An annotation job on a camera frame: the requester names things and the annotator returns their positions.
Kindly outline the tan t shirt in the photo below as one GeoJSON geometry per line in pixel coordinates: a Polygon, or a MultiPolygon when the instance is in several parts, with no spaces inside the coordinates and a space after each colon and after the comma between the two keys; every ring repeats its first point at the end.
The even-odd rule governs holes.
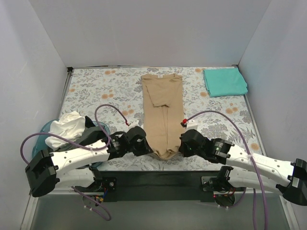
{"type": "Polygon", "coordinates": [[[144,130],[154,154],[167,160],[178,153],[184,128],[183,81],[177,74],[142,76],[144,130]]]}

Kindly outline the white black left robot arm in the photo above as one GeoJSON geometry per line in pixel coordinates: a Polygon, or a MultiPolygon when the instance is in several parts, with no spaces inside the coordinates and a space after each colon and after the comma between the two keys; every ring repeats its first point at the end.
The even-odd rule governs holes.
{"type": "Polygon", "coordinates": [[[28,162],[25,173],[30,186],[30,195],[41,197],[56,187],[79,186],[96,192],[102,186],[100,177],[91,172],[97,162],[121,158],[127,153],[142,156],[152,153],[145,131],[135,126],[128,132],[117,132],[88,145],[73,142],[76,148],[66,151],[39,151],[28,162]]]}

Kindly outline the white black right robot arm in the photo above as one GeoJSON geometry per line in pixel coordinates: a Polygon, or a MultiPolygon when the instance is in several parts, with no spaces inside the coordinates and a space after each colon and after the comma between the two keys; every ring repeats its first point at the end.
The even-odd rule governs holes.
{"type": "Polygon", "coordinates": [[[216,178],[206,182],[213,191],[249,187],[281,195],[300,206],[307,204],[307,162],[281,161],[256,153],[248,154],[238,145],[221,139],[208,139],[197,131],[197,124],[183,120],[179,151],[184,157],[197,155],[222,164],[216,178]]]}

